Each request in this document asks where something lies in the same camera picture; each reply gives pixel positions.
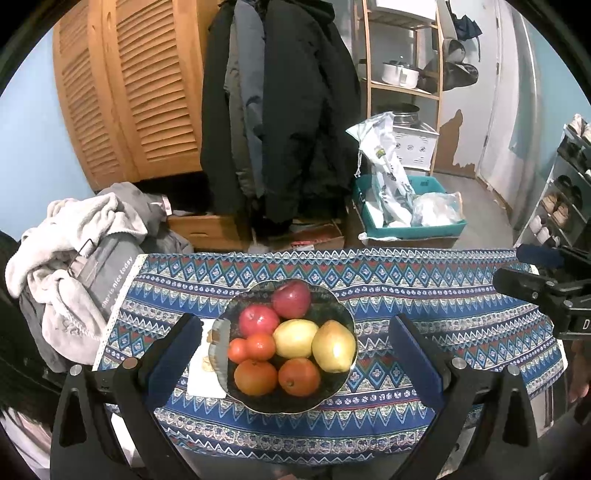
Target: teal plastic basket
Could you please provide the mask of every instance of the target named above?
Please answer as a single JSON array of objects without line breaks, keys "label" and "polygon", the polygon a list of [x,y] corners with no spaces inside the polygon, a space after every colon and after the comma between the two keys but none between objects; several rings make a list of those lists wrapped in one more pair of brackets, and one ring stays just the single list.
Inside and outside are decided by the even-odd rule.
[{"label": "teal plastic basket", "polygon": [[[409,175],[408,180],[410,185],[413,186],[414,191],[417,195],[423,193],[446,193],[443,186],[434,177],[422,177]],[[362,175],[355,181],[355,203],[357,208],[361,212],[361,218],[365,225],[365,232],[368,237],[371,238],[387,238],[396,237],[401,240],[418,240],[425,238],[438,238],[438,237],[458,237],[467,225],[465,220],[454,225],[444,226],[410,226],[408,228],[377,228],[374,225],[365,202],[363,201],[365,192],[371,188],[371,175]]]}]

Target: shoe rack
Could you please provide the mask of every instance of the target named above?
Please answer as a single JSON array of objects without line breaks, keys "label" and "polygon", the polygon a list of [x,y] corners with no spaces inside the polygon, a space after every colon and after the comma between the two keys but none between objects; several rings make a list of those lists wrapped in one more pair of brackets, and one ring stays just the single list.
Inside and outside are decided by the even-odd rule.
[{"label": "shoe rack", "polygon": [[591,161],[588,166],[587,152],[591,153],[591,144],[565,125],[542,194],[515,247],[526,243],[591,248]]}]

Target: cooking pot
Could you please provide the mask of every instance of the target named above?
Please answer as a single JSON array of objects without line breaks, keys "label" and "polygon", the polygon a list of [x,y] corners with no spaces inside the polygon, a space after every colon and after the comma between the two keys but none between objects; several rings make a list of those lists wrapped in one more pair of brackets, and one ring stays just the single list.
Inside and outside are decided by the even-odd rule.
[{"label": "cooking pot", "polygon": [[396,103],[384,107],[384,112],[392,112],[394,114],[394,125],[402,125],[404,127],[411,127],[420,123],[418,113],[420,108],[412,103]]}]

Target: table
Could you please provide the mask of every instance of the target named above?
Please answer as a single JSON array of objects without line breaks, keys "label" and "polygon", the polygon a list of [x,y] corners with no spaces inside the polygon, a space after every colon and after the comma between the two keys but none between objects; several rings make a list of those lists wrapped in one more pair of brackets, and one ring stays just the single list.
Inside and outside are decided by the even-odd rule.
[{"label": "table", "polygon": [[185,371],[155,412],[163,429],[194,452],[308,466],[408,450],[433,411],[421,404],[389,345],[388,323],[397,313],[472,368],[519,365],[532,397],[563,373],[564,352],[550,320],[536,306],[494,290],[493,273],[507,265],[530,270],[513,250],[140,255],[113,308],[95,369],[142,356],[185,312],[216,318],[257,282],[303,278],[331,289],[356,322],[359,356],[345,386],[306,414],[272,416],[229,397],[187,395]]}]

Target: apple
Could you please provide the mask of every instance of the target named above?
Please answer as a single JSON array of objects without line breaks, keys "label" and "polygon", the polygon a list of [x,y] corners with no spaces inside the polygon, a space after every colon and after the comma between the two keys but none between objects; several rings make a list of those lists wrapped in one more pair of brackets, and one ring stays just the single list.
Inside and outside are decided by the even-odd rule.
[{"label": "apple", "polygon": [[308,284],[302,280],[290,280],[273,292],[271,303],[273,309],[288,320],[303,318],[312,295]]},{"label": "apple", "polygon": [[275,310],[261,303],[253,303],[240,312],[238,327],[245,338],[255,333],[272,335],[279,326],[279,317]]}]

